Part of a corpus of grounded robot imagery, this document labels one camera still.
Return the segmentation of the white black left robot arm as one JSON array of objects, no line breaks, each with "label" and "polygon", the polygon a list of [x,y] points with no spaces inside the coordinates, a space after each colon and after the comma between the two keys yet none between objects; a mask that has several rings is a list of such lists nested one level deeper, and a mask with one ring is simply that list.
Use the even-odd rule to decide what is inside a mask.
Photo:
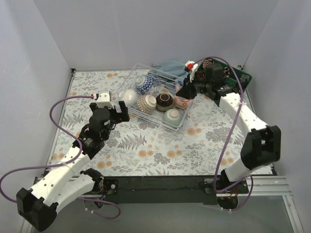
[{"label": "white black left robot arm", "polygon": [[50,227],[57,214],[81,195],[103,191],[103,175],[92,168],[85,171],[81,168],[104,147],[117,124],[129,121],[124,101],[119,101],[119,106],[121,111],[117,112],[109,101],[91,103],[89,123],[82,128],[61,162],[32,187],[17,192],[18,213],[39,232]]}]

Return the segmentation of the brown floral pattern bowl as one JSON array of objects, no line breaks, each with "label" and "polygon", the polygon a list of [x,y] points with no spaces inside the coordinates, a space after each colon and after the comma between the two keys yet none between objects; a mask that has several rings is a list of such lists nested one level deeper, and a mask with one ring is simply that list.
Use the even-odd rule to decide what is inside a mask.
[{"label": "brown floral pattern bowl", "polygon": [[141,112],[151,115],[156,108],[156,98],[152,95],[140,96],[137,99],[137,105]]}]

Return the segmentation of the plain white ribbed bowl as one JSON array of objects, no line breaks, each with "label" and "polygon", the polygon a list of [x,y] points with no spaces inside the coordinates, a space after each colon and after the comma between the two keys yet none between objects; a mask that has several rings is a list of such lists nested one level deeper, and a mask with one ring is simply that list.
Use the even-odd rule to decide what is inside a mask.
[{"label": "plain white ribbed bowl", "polygon": [[119,93],[119,101],[124,101],[127,107],[132,107],[138,99],[138,94],[135,90],[126,89]]}]

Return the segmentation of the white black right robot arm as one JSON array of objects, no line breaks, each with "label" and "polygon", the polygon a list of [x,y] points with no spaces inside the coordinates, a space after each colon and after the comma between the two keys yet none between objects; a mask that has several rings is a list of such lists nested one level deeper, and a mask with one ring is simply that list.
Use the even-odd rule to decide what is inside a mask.
[{"label": "white black right robot arm", "polygon": [[280,160],[281,130],[259,119],[243,103],[243,89],[226,84],[221,64],[200,69],[194,61],[187,61],[184,70],[188,75],[177,96],[192,100],[197,94],[207,95],[233,119],[233,126],[245,137],[239,160],[214,175],[215,192],[231,193],[253,171]]}]

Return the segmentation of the red diamond pattern bowl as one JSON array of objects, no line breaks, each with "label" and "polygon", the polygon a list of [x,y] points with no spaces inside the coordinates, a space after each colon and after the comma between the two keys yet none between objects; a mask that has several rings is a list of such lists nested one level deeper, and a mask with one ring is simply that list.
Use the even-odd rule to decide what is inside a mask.
[{"label": "red diamond pattern bowl", "polygon": [[175,82],[175,91],[178,92],[183,87],[182,81],[176,81]]}]

